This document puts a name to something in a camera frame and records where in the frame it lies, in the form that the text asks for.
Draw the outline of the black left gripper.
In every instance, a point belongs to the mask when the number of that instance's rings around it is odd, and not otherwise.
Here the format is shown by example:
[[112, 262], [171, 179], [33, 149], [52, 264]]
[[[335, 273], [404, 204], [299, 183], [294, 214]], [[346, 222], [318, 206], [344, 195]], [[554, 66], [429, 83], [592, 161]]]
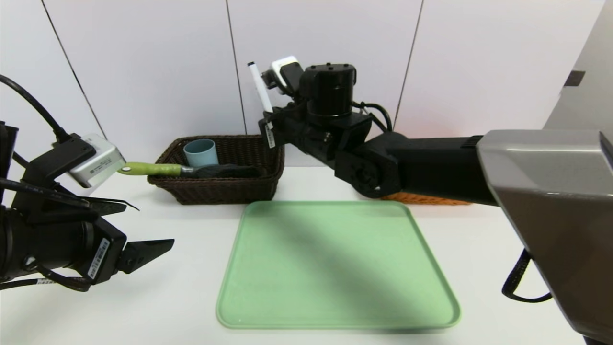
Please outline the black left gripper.
[[116, 271], [131, 274], [173, 248], [175, 239], [125, 245], [125, 234], [101, 217], [126, 208], [120, 202], [89, 202], [89, 210], [10, 209], [9, 285], [92, 286]]

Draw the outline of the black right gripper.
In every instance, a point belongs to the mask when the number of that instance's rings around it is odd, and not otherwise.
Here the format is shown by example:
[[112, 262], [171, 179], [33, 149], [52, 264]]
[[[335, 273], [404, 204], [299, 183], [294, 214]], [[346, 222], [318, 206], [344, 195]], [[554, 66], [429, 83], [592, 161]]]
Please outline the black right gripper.
[[269, 147], [273, 149], [291, 144], [298, 150], [306, 150], [306, 114], [304, 106], [274, 106], [271, 112], [263, 111], [263, 118], [258, 121], [258, 125]]

